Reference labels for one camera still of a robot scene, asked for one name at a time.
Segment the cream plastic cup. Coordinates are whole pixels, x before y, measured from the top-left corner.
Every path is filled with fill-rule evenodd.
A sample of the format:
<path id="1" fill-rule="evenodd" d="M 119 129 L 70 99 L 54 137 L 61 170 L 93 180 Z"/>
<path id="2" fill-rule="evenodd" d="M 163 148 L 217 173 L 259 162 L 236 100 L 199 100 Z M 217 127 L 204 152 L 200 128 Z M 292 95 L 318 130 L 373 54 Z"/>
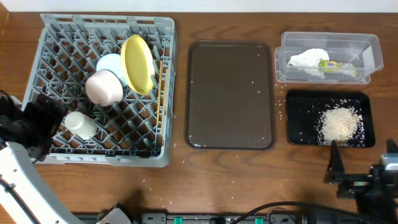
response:
<path id="1" fill-rule="evenodd" d="M 72 134 L 78 135 L 83 140 L 88 140 L 97 132 L 95 121 L 79 111 L 66 115 L 65 126 Z"/>

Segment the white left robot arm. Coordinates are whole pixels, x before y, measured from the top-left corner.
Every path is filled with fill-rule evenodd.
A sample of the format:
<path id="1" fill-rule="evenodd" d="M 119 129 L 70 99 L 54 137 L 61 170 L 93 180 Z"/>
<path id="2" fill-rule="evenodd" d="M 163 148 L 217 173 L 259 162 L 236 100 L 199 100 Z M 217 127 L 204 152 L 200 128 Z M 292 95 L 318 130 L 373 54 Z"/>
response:
<path id="1" fill-rule="evenodd" d="M 41 93 L 25 106 L 1 92 L 1 205 L 16 223 L 80 223 L 35 168 L 68 109 Z"/>

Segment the pink plastic bowl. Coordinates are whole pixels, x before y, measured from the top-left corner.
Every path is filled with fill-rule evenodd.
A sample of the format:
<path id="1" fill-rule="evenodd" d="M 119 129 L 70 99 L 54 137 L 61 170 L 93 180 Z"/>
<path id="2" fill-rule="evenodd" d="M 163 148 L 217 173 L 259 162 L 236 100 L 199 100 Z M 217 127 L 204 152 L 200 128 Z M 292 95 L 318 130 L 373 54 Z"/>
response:
<path id="1" fill-rule="evenodd" d="M 109 70 L 98 70 L 85 84 L 88 98 L 96 105 L 111 106 L 123 98 L 123 87 L 117 76 Z"/>

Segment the light blue plastic bowl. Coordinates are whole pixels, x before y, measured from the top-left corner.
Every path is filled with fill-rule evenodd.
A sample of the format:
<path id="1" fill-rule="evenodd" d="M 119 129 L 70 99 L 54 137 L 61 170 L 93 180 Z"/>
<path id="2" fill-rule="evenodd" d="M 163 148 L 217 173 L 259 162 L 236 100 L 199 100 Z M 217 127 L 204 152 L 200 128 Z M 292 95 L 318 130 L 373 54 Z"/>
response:
<path id="1" fill-rule="evenodd" d="M 107 54 L 101 57 L 96 64 L 96 70 L 109 70 L 119 79 L 122 87 L 127 86 L 119 54 Z"/>

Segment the white paper napkin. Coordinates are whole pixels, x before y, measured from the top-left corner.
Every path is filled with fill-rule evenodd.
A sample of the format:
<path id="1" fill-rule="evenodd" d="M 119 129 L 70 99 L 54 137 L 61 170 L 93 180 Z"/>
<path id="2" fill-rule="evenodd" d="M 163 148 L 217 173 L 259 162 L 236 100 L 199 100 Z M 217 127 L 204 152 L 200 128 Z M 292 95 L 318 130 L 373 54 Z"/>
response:
<path id="1" fill-rule="evenodd" d="M 319 71 L 320 62 L 322 60 L 329 60 L 329 55 L 323 49 L 308 49 L 305 52 L 291 56 L 288 64 L 298 67 L 300 70 L 307 72 L 310 75 L 324 79 L 323 72 Z"/>

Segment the green yellow snack wrapper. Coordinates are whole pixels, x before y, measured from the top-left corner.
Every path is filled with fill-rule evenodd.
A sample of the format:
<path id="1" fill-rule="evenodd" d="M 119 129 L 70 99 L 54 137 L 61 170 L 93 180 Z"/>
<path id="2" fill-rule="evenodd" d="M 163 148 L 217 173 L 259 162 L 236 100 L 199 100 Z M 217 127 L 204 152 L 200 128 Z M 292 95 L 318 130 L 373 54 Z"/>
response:
<path id="1" fill-rule="evenodd" d="M 353 78 L 359 77 L 358 69 L 352 63 L 341 63 L 331 60 L 320 60 L 318 68 L 320 72 L 342 73 L 344 75 L 349 75 Z"/>

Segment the wooden chopstick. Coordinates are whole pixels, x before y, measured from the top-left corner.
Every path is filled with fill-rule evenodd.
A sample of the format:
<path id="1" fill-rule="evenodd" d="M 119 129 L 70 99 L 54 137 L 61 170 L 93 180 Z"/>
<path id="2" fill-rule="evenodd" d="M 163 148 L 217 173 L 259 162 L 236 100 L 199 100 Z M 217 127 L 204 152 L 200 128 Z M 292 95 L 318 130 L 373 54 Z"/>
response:
<path id="1" fill-rule="evenodd" d="M 167 97 L 167 90 L 168 90 L 168 87 L 167 87 L 167 79 L 168 79 L 168 77 L 169 77 L 169 75 L 168 75 L 168 68 L 166 68 L 166 71 L 165 71 L 165 88 L 164 88 L 164 98 L 163 98 L 163 104 L 162 104 L 162 127 L 161 127 L 161 132 L 160 132 L 160 134 L 161 135 L 163 135 L 163 130 L 164 130 L 164 126 L 165 126 L 165 110 L 166 110 L 166 106 L 165 106 L 165 103 L 166 103 L 166 97 Z"/>
<path id="2" fill-rule="evenodd" d="M 160 61 L 159 68 L 159 83 L 158 83 L 158 97 L 157 97 L 157 122 L 156 125 L 159 125 L 159 117 L 160 117 L 160 102 L 161 102 L 161 91 L 162 91 L 162 72 L 163 72 L 163 61 Z"/>

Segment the yellow plastic plate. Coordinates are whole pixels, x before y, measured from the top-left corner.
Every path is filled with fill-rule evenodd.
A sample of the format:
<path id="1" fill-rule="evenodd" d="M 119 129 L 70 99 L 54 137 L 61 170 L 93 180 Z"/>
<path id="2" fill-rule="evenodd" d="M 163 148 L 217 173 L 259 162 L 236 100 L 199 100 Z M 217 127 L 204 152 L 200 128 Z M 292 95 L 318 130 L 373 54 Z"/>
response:
<path id="1" fill-rule="evenodd" d="M 140 95 L 148 95 L 154 86 L 155 69 L 150 48 L 141 36 L 132 35 L 123 43 L 121 65 L 128 87 Z"/>

